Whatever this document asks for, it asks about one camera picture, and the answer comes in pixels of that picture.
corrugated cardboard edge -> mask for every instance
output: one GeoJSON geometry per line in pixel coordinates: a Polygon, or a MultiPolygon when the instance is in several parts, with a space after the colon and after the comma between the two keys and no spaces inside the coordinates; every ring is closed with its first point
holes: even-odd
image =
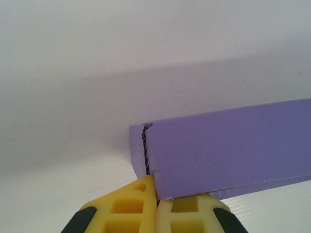
{"type": "Polygon", "coordinates": [[[147,175],[145,147],[142,139],[144,125],[130,126],[131,163],[137,178],[147,175]]]}

black rubber grip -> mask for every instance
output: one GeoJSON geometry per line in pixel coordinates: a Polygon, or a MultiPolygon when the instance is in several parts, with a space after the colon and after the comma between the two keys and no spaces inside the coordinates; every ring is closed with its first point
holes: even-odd
{"type": "Polygon", "coordinates": [[[87,207],[78,211],[71,218],[61,233],[84,233],[96,213],[95,207],[87,207]]]}
{"type": "Polygon", "coordinates": [[[247,233],[247,230],[233,213],[222,208],[215,208],[214,213],[225,233],[247,233]]]}

white surface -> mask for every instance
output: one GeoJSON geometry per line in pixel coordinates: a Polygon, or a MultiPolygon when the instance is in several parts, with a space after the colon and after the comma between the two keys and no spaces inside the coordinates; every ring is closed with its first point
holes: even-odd
{"type": "MultiPolygon", "coordinates": [[[[0,231],[60,232],[135,179],[128,126],[311,98],[309,0],[0,2],[0,231]]],[[[226,200],[309,232],[311,183],[226,200]]]]}

purple cardboard box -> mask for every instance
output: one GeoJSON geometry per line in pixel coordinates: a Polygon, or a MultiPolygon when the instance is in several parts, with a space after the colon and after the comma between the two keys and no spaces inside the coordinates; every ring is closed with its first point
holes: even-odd
{"type": "Polygon", "coordinates": [[[311,99],[152,121],[130,127],[138,177],[158,199],[219,199],[311,179],[311,99]]]}

